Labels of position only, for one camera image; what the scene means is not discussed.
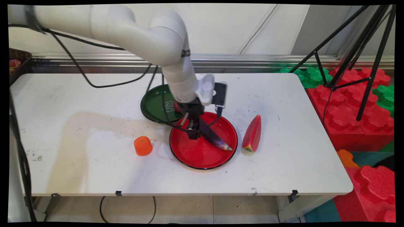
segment orange toy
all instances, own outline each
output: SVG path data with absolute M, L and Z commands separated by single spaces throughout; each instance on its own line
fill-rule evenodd
M 341 149 L 337 151 L 337 154 L 344 167 L 359 167 L 358 164 L 353 161 L 354 156 L 349 151 Z
M 153 150 L 153 145 L 148 137 L 138 137 L 133 142 L 135 151 L 139 156 L 146 156 Z

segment red plate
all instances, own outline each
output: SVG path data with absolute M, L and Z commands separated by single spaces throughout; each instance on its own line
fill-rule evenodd
M 205 112 L 200 117 L 205 120 L 207 124 L 210 124 L 216 120 L 217 115 L 215 113 Z M 186 125 L 188 125 L 188 120 L 186 120 L 182 128 L 185 129 Z M 213 169 L 228 162 L 237 149 L 238 140 L 236 130 L 224 117 L 220 117 L 210 128 L 233 148 L 233 150 L 221 150 L 210 144 L 202 136 L 196 140 L 189 139 L 187 133 L 172 128 L 170 133 L 170 147 L 174 156 L 184 165 L 194 169 Z

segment tripod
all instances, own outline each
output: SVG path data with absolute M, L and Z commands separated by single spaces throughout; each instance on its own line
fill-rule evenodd
M 320 58 L 318 56 L 317 51 L 321 49 L 326 43 L 328 43 L 334 36 L 336 36 L 342 29 L 344 29 L 349 23 L 351 23 L 358 15 L 360 15 L 363 11 L 365 11 L 369 6 L 362 6 L 356 13 L 354 13 L 348 20 L 346 20 L 337 30 L 335 30 L 330 36 L 328 36 L 320 45 L 318 45 L 313 51 L 311 51 L 299 64 L 297 64 L 293 69 L 291 69 L 289 72 L 293 73 L 295 70 L 297 70 L 302 64 L 304 64 L 310 57 L 313 55 L 316 58 L 324 86 L 328 87 L 331 89 L 330 91 L 330 97 L 328 100 L 331 98 L 331 93 L 332 91 L 335 91 L 338 88 L 354 85 L 357 83 L 365 82 L 367 81 L 368 84 L 365 89 L 365 93 L 362 98 L 362 102 L 359 108 L 358 115 L 356 116 L 356 120 L 360 121 L 365 109 L 366 102 L 369 97 L 370 90 L 373 85 L 373 81 L 376 76 L 376 71 L 377 68 L 379 67 L 379 63 L 381 60 L 381 57 L 383 55 L 384 48 L 386 46 L 387 40 L 389 38 L 389 34 L 391 31 L 391 28 L 393 26 L 394 22 L 394 17 L 396 16 L 396 5 L 391 6 L 391 10 L 388 12 L 388 14 L 383 18 L 383 15 L 386 13 L 387 9 L 389 8 L 390 5 L 380 5 L 369 22 L 366 24 L 364 30 L 361 32 L 359 35 L 358 39 L 355 41 L 353 47 L 347 54 L 347 57 L 345 60 L 341 63 L 341 66 L 338 70 L 338 72 L 335 74 L 334 78 L 331 80 L 331 82 L 328 84 L 326 81 L 326 77 L 324 75 L 323 68 L 321 66 Z M 344 74 L 345 70 L 349 68 L 348 70 L 351 70 L 352 67 L 355 65 L 356 61 L 358 60 L 360 54 L 362 53 L 363 49 L 365 48 L 366 44 L 369 42 L 369 40 L 372 38 L 373 34 L 377 31 L 379 28 L 380 24 L 383 22 L 383 20 L 389 16 L 389 19 L 387 21 L 386 28 L 384 30 L 379 49 L 376 54 L 375 62 L 373 63 L 372 71 L 370 73 L 370 76 L 368 78 L 364 78 L 361 80 L 357 80 L 354 82 L 346 83 L 340 86 L 336 86 L 338 82 L 340 81 L 342 75 Z

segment plate rim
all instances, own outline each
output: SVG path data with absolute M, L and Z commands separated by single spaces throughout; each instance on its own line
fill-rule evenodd
M 152 91 L 153 89 L 155 89 L 155 88 L 158 88 L 158 87 L 160 87 L 160 86 L 162 86 L 162 85 L 158 85 L 158 86 L 156 86 L 156 87 L 154 87 L 154 88 L 152 88 L 152 89 L 150 89 L 150 90 L 148 90 L 147 92 L 149 92 L 149 91 Z M 153 116 L 149 111 L 147 111 L 147 108 L 146 108 L 146 104 L 145 104 L 145 102 L 146 102 L 146 94 L 147 94 L 147 92 L 143 95 L 143 98 L 142 98 L 142 100 L 140 101 L 140 111 L 142 112 L 142 114 L 143 114 L 143 116 L 145 117 L 145 118 L 147 118 L 148 120 L 151 120 L 151 121 L 153 121 L 153 122 L 156 122 L 156 123 L 161 123 L 161 122 L 158 122 L 157 120 L 159 120 L 159 119 L 152 119 L 151 117 L 149 117 L 147 114 L 145 114 L 145 113 L 148 113 L 149 115 L 151 115 L 151 116 Z M 182 117 L 181 118 L 179 118 L 179 119 L 177 119 L 177 120 L 172 120 L 172 121 L 169 121 L 169 122 L 171 122 L 171 123 L 174 123 L 174 122 L 177 122 L 178 120 L 180 120 L 180 119 L 182 119 L 184 117 L 184 115 L 182 115 Z
M 184 163 L 183 161 L 181 161 L 181 160 L 175 155 L 175 153 L 174 153 L 174 151 L 173 151 L 173 148 L 172 148 L 172 146 L 171 146 L 171 139 L 170 139 L 170 138 L 171 138 L 171 133 L 172 133 L 173 130 L 174 130 L 174 128 L 171 128 L 170 136 L 168 137 L 168 143 L 170 144 L 170 150 L 171 150 L 171 153 L 174 155 L 174 157 L 175 157 L 180 163 L 184 164 L 185 166 L 188 166 L 188 167 L 190 167 L 190 168 L 197 169 L 197 170 L 211 170 L 211 169 L 216 169 L 216 168 L 218 168 L 218 167 L 220 167 L 220 166 L 222 166 L 222 165 L 228 163 L 228 161 L 230 161 L 230 159 L 234 156 L 234 154 L 235 154 L 236 151 L 237 151 L 237 147 L 238 147 L 238 135 L 237 135 L 236 129 L 234 128 L 233 124 L 230 123 L 230 121 L 227 120 L 225 117 L 223 117 L 223 116 L 220 116 L 220 117 L 223 118 L 223 119 L 225 119 L 226 121 L 228 121 L 229 124 L 232 126 L 234 132 L 236 133 L 236 147 L 235 147 L 235 149 L 234 149 L 233 154 L 229 157 L 229 159 L 227 159 L 224 163 L 222 163 L 222 164 L 220 164 L 220 165 L 218 165 L 218 166 L 211 167 L 211 168 L 198 168 L 198 167 L 190 166 L 190 165 Z

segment black border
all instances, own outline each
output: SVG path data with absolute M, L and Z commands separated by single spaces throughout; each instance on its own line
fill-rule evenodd
M 237 151 L 238 136 L 237 136 L 237 132 L 236 132 L 236 129 L 234 128 L 233 124 L 230 123 L 229 120 L 227 120 L 226 118 L 224 118 L 224 117 L 222 117 L 222 116 L 220 116 L 220 118 L 223 118 L 223 119 L 225 119 L 227 122 L 229 122 L 229 124 L 233 127 L 234 132 L 236 133 L 236 147 L 234 148 L 234 152 L 233 152 L 233 154 L 229 157 L 229 159 L 227 159 L 224 163 L 222 163 L 222 164 L 220 164 L 220 165 L 218 165 L 218 166 L 212 167 L 212 168 L 197 168 L 197 167 L 193 167 L 193 166 L 190 166 L 190 165 L 188 165 L 188 164 L 185 164 L 183 161 L 181 161 L 181 160 L 174 154 L 173 148 L 171 147 L 171 133 L 172 133 L 173 130 L 174 130 L 174 128 L 172 128 L 171 131 L 170 131 L 170 136 L 169 136 L 169 138 L 168 138 L 168 141 L 169 141 L 169 143 L 170 143 L 171 153 L 174 155 L 174 157 L 175 157 L 180 163 L 182 163 L 182 164 L 184 164 L 184 165 L 186 165 L 186 166 L 188 166 L 188 167 L 190 167 L 190 168 L 197 169 L 197 170 L 211 170 L 211 169 L 215 169 L 215 168 L 218 168 L 218 167 L 220 167 L 220 166 L 226 164 L 228 161 L 230 161 L 230 159 L 234 156 L 234 154 L 235 154 L 236 151 Z
M 149 91 L 146 92 L 146 94 L 149 93 L 149 92 L 151 92 L 151 91 L 153 91 L 153 90 L 156 89 L 156 88 L 161 87 L 161 86 L 162 86 L 162 85 L 159 85 L 159 86 L 157 86 L 157 87 L 154 87 L 154 88 L 150 89 Z M 142 101 L 140 101 L 140 111 L 142 112 L 142 114 L 143 114 L 143 116 L 144 116 L 145 118 L 147 118 L 147 119 L 149 119 L 149 120 L 151 120 L 151 121 L 153 121 L 153 122 L 156 122 L 156 123 L 161 123 L 161 122 L 157 121 L 156 119 L 152 119 L 151 117 L 149 117 L 149 116 L 146 114 L 146 112 L 148 112 L 148 111 L 146 110 L 146 104 L 145 104 L 145 102 L 146 102 L 146 100 L 145 100 L 146 94 L 143 95 Z M 170 121 L 170 122 L 171 122 L 171 123 L 174 123 L 174 122 L 180 120 L 180 119 L 183 118 L 183 117 L 184 117 L 184 115 L 182 115 L 182 116 L 181 116 L 180 118 L 178 118 L 177 120 L 172 120 L 172 121 Z

